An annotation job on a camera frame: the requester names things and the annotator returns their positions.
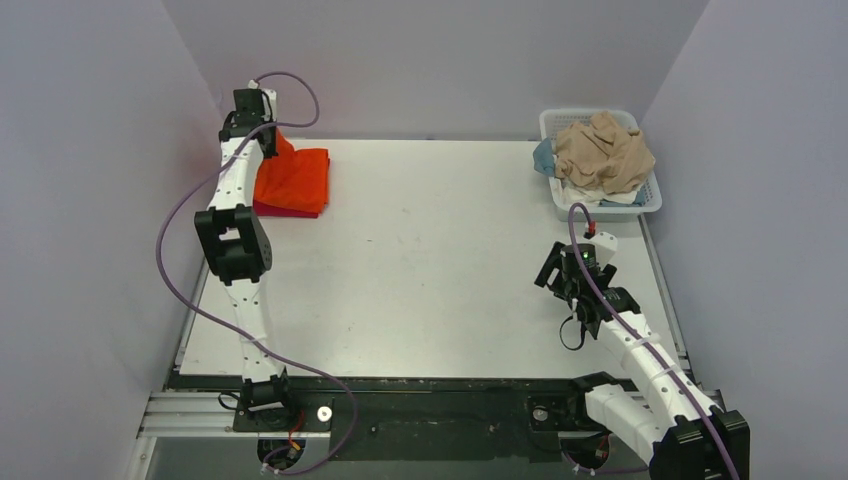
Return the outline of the orange t-shirt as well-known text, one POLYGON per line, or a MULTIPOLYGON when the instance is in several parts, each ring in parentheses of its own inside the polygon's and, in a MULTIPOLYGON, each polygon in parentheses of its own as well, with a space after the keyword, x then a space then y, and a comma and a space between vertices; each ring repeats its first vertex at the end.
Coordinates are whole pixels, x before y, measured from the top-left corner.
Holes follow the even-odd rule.
POLYGON ((329 203, 330 155, 323 148, 295 148, 277 133, 277 155, 264 159, 257 173, 253 202, 320 212, 329 203))

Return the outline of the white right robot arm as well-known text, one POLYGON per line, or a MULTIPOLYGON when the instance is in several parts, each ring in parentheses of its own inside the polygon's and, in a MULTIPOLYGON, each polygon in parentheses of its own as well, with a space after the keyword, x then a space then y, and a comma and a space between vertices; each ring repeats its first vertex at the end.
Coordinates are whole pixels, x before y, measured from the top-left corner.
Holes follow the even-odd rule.
POLYGON ((642 395, 638 403, 616 380, 583 377, 582 391, 565 402, 569 422, 596 423, 622 440, 653 479, 747 479, 750 428, 690 379, 662 346, 641 306, 610 281, 599 242, 552 245, 534 283, 566 303, 582 338, 599 342, 642 395))

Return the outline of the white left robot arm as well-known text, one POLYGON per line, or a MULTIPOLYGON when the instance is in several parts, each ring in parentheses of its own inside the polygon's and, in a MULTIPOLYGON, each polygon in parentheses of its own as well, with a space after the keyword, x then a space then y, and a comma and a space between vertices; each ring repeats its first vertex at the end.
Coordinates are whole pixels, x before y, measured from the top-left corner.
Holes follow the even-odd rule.
POLYGON ((259 167, 277 153, 276 95, 256 83, 233 95, 234 109, 218 133, 222 171, 210 203, 194 215, 194 226, 234 313, 242 358, 239 412, 259 413, 272 429, 284 430, 297 420, 299 405, 285 365, 269 354, 272 327, 263 276, 273 255, 253 208, 259 167))

